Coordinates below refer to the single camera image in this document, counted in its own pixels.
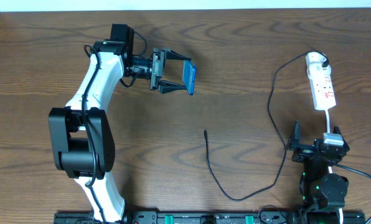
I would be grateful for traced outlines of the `blue Galaxy smartphone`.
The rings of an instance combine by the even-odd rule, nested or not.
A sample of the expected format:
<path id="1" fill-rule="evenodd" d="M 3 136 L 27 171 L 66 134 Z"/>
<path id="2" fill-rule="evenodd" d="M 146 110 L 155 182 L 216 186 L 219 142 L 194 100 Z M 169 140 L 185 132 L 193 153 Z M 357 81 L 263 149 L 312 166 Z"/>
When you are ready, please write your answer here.
<path id="1" fill-rule="evenodd" d="M 190 60 L 185 60 L 183 63 L 182 81 L 189 95 L 194 94 L 196 73 L 196 66 Z"/>

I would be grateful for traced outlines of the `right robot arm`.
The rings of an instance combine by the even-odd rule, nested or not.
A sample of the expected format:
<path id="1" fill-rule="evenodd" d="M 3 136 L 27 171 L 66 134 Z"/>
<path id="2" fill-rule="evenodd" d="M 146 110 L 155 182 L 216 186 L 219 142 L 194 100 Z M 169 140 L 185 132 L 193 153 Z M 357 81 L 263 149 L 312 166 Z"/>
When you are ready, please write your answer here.
<path id="1" fill-rule="evenodd" d="M 300 143 L 299 121 L 294 122 L 286 149 L 293 151 L 292 161 L 300 162 L 304 171 L 299 180 L 299 191 L 303 206 L 294 213 L 296 223 L 342 223 L 345 196 L 349 181 L 333 173 L 332 166 L 338 164 L 349 145 L 336 126 L 332 133 L 324 133 L 312 144 Z"/>

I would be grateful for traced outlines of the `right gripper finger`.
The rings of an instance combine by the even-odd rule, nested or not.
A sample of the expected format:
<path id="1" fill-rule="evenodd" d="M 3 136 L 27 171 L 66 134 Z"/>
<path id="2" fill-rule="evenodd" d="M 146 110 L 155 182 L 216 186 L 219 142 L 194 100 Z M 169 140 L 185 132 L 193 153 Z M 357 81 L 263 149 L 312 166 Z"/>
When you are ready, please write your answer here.
<path id="1" fill-rule="evenodd" d="M 338 126 L 334 126 L 333 128 L 332 143 L 333 145 L 344 145 L 347 143 Z"/>
<path id="2" fill-rule="evenodd" d="M 294 122 L 294 127 L 291 133 L 291 136 L 289 137 L 289 141 L 291 143 L 299 143 L 300 142 L 300 125 L 299 121 L 296 120 Z"/>

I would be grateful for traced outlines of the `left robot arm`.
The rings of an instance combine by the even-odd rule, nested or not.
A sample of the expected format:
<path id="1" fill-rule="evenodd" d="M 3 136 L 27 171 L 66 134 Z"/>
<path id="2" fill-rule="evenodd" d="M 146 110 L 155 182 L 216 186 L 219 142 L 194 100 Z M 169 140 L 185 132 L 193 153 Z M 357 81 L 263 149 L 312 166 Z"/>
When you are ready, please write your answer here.
<path id="1" fill-rule="evenodd" d="M 113 24 L 109 39 L 85 45 L 90 66 L 82 84 L 64 107 L 50 110 L 55 166 L 82 187 L 93 209 L 58 212 L 54 223 L 135 222 L 111 173 L 116 149 L 106 111 L 117 83 L 142 78 L 162 94 L 194 93 L 196 67 L 190 57 L 171 49 L 154 49 L 148 57 L 134 54 L 134 35 L 130 26 Z"/>

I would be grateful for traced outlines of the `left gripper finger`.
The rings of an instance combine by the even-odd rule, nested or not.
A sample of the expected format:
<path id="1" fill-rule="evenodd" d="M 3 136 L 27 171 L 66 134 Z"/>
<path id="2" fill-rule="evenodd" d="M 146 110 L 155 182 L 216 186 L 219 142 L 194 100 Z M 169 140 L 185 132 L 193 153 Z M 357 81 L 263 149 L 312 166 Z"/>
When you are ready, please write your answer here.
<path id="1" fill-rule="evenodd" d="M 186 87 L 178 83 L 173 83 L 167 80 L 161 80 L 159 82 L 158 90 L 161 94 L 166 94 L 177 90 L 186 90 Z"/>
<path id="2" fill-rule="evenodd" d="M 181 60 L 181 61 L 191 61 L 190 57 L 181 55 L 171 49 L 164 49 L 164 59 L 165 60 Z"/>

